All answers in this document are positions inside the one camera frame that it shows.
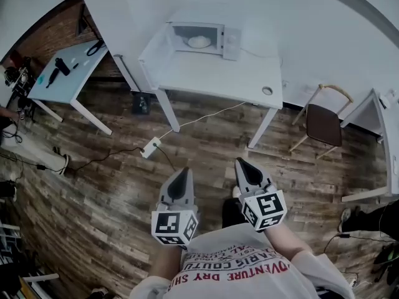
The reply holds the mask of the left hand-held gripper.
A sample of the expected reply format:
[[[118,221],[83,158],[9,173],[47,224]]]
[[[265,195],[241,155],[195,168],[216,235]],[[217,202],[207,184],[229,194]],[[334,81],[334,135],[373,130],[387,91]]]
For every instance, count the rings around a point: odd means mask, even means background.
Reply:
[[[199,225],[192,170],[185,167],[172,174],[161,186],[160,198],[151,213],[152,236],[163,245],[188,246]]]

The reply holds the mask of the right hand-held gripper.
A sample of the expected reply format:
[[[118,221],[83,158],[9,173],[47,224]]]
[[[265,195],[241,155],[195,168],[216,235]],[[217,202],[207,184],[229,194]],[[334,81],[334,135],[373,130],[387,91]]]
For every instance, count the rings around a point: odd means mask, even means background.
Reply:
[[[272,184],[269,173],[259,163],[244,158],[235,161],[241,213],[256,232],[279,225],[287,214],[282,190]]]

